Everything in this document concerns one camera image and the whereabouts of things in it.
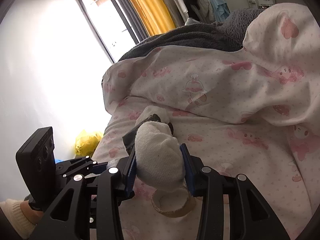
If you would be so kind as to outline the person left hand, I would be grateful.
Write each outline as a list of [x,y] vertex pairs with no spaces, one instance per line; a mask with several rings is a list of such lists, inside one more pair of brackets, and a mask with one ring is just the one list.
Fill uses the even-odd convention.
[[20,208],[23,215],[26,217],[26,219],[29,220],[29,222],[31,222],[31,224],[33,225],[38,224],[38,222],[41,220],[41,218],[44,215],[42,211],[33,210],[29,206],[29,202],[27,200],[20,203]]

